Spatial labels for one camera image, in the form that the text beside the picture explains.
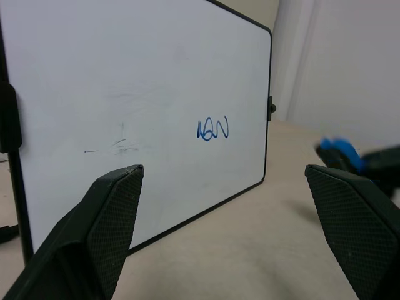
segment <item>table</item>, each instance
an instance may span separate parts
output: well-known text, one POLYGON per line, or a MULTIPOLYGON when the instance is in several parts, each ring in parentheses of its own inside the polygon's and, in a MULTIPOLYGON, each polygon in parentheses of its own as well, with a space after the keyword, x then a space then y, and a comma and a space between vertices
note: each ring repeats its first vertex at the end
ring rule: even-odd
MULTIPOLYGON (((271 122, 264 183, 129 256, 113 299, 356 300, 304 176, 322 163, 320 137, 271 122)), ((0 245, 0 268, 2 296, 23 268, 17 239, 0 245)))

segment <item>black clamp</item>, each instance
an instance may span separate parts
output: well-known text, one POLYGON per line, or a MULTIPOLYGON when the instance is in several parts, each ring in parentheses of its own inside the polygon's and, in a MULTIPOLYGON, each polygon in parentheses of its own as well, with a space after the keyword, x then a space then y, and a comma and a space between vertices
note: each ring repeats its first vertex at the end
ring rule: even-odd
POLYGON ((273 97, 269 96, 268 97, 268 116, 267 116, 267 121, 270 121, 272 119, 273 113, 276 111, 276 105, 273 104, 273 97))
POLYGON ((23 143, 15 90, 0 81, 0 152, 17 151, 23 143))

